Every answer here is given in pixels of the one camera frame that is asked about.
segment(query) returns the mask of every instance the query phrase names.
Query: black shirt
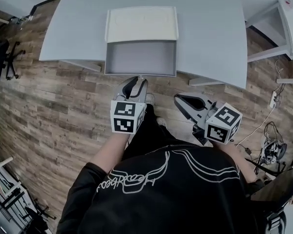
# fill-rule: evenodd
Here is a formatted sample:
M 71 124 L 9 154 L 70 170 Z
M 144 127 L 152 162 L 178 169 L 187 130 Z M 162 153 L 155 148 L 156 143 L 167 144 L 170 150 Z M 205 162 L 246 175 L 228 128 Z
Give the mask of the black shirt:
M 88 163 L 57 233 L 257 233 L 244 179 L 225 153 L 170 146 L 116 165 Z

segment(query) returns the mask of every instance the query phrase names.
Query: office chair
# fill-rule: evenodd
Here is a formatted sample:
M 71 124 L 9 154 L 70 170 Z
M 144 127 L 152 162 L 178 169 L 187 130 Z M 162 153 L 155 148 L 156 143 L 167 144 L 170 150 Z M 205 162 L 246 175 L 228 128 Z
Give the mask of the office chair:
M 25 207 L 25 210 L 27 211 L 27 215 L 23 217 L 23 219 L 30 216 L 32 218 L 32 221 L 27 225 L 25 229 L 25 233 L 27 234 L 40 234 L 45 233 L 46 230 L 48 230 L 48 225 L 44 221 L 42 214 L 37 213 L 34 210 Z
M 0 77 L 1 77 L 1 73 L 2 73 L 2 68 L 5 68 L 4 62 L 7 62 L 7 70 L 6 70 L 5 78 L 7 80 L 11 79 L 11 77 L 8 76 L 10 68 L 12 69 L 13 76 L 15 77 L 15 79 L 19 78 L 19 76 L 15 73 L 15 70 L 13 67 L 13 61 L 18 55 L 26 53 L 25 50 L 20 50 L 16 55 L 14 54 L 15 47 L 19 44 L 20 44 L 19 41 L 15 42 L 11 53 L 7 54 L 6 52 L 9 48 L 9 45 L 10 45 L 8 40 L 5 40 L 4 42 L 0 42 Z

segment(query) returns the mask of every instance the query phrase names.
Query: white desk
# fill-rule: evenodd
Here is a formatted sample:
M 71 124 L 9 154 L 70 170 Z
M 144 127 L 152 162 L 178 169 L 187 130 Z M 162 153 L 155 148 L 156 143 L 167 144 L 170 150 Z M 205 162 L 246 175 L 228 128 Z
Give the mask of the white desk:
M 258 21 L 263 19 L 263 17 L 267 16 L 268 14 L 272 13 L 275 10 L 278 10 L 281 17 L 285 40 L 286 40 L 285 45 L 278 46 L 273 49 L 269 49 L 269 50 L 248 56 L 248 62 L 261 60 L 261 59 L 265 59 L 269 57 L 274 57 L 278 55 L 283 55 L 283 54 L 293 57 L 293 9 L 291 10 L 286 9 L 286 6 L 283 0 L 279 0 L 275 2 L 272 6 L 268 7 L 267 9 L 251 17 L 247 21 L 246 27 L 248 28 L 251 25 L 257 23 Z M 293 79 L 277 79 L 277 83 L 293 83 Z
M 105 61 L 107 11 L 136 6 L 176 7 L 176 69 L 204 77 L 191 80 L 191 85 L 203 81 L 246 87 L 247 40 L 240 0 L 61 0 L 40 60 L 64 60 L 84 67 L 86 60 Z

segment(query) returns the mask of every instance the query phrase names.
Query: cable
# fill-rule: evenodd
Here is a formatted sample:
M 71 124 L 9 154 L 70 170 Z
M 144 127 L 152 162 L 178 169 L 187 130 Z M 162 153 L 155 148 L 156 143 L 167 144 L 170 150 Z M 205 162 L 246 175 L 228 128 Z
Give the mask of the cable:
M 278 70 L 278 68 L 277 68 L 277 62 L 278 62 L 279 60 L 280 60 L 280 56 L 278 56 L 278 60 L 275 61 L 275 63 L 274 63 L 274 67 L 275 67 L 275 70 L 277 71 L 277 73 L 278 73 L 278 75 L 279 75 L 279 78 L 281 79 L 280 73 L 281 73 L 281 71 L 283 70 L 283 68 L 280 69 L 280 70 Z M 281 88 L 280 91 L 279 91 L 279 93 L 276 95 L 274 102 L 279 102 L 279 101 L 280 101 L 280 94 L 283 92 L 284 87 L 285 87 L 285 84 L 284 84 L 284 83 L 281 83 L 281 84 L 279 85 L 279 87 L 278 87 L 277 89 L 275 89 L 275 92 L 276 92 L 278 89 Z
M 268 174 L 270 174 L 272 176 L 277 177 L 278 175 L 280 175 L 282 173 L 282 172 L 275 172 L 275 171 L 272 171 L 272 170 L 270 170 L 268 168 L 265 168 L 262 165 L 259 165 L 259 164 L 255 163 L 254 161 L 249 160 L 248 158 L 246 158 L 246 160 L 248 162 L 252 163 L 254 166 L 258 167 L 260 170 L 262 170 L 262 171 L 264 171 L 264 172 L 266 172 L 266 173 L 268 173 Z
M 282 137 L 282 135 L 279 133 L 279 131 L 278 131 L 278 128 L 277 128 L 277 126 L 275 125 L 275 123 L 273 122 L 273 121 L 270 121 L 270 122 L 268 122 L 267 124 L 266 124 L 266 126 L 265 126 L 265 129 L 264 129 L 264 135 L 265 135 L 265 137 L 266 137 L 266 139 L 267 140 L 269 140 L 269 141 L 272 141 L 270 138 L 269 138 L 269 132 L 268 132 L 268 127 L 269 126 L 272 126 L 272 128 L 273 128 L 273 130 L 274 130 L 274 134 L 275 134 L 275 138 L 276 138 L 276 141 L 277 141 L 277 143 L 279 144 L 283 144 L 284 142 L 283 142 L 283 137 Z
M 278 56 L 278 60 L 275 61 L 275 63 L 274 63 L 274 67 L 275 67 L 275 69 L 276 69 L 276 71 L 277 71 L 277 73 L 278 73 L 278 75 L 279 75 L 279 78 L 281 79 L 280 73 L 281 73 L 281 71 L 283 70 L 283 68 L 280 69 L 280 70 L 278 71 L 278 69 L 277 69 L 277 62 L 278 62 L 278 61 L 280 61 L 280 56 Z
M 255 160 L 257 160 L 259 158 L 259 156 L 257 157 L 257 158 L 255 158 L 255 159 L 253 159 L 252 161 L 255 161 Z
M 269 116 L 272 114 L 273 110 L 275 109 L 275 106 L 272 108 L 268 116 L 264 119 L 263 123 L 257 127 L 253 132 L 251 132 L 249 135 L 247 135 L 243 140 L 241 140 L 236 146 L 240 145 L 244 140 L 246 140 L 248 137 L 250 137 L 253 133 L 255 133 L 261 126 L 265 123 L 265 121 L 269 118 Z
M 280 94 L 283 92 L 285 85 L 286 85 L 285 83 L 281 84 L 281 89 L 279 90 L 279 93 L 275 96 L 274 102 L 280 101 Z
M 245 146 L 243 146 L 243 145 L 240 145 L 240 146 L 242 146 L 243 148 L 244 148 L 244 151 L 251 157 L 251 159 L 253 159 L 252 158 L 252 156 L 248 153 L 248 150 L 250 150 L 250 148 L 246 148 Z

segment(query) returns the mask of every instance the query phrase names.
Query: pants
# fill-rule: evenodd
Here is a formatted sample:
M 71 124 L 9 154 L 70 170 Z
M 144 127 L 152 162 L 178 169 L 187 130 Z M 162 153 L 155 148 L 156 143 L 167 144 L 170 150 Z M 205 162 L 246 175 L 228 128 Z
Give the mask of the pants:
M 165 126 L 157 124 L 156 118 L 153 106 L 147 104 L 144 121 L 141 123 L 131 143 L 125 149 L 122 160 L 145 155 L 168 145 L 189 144 L 188 142 L 176 139 Z

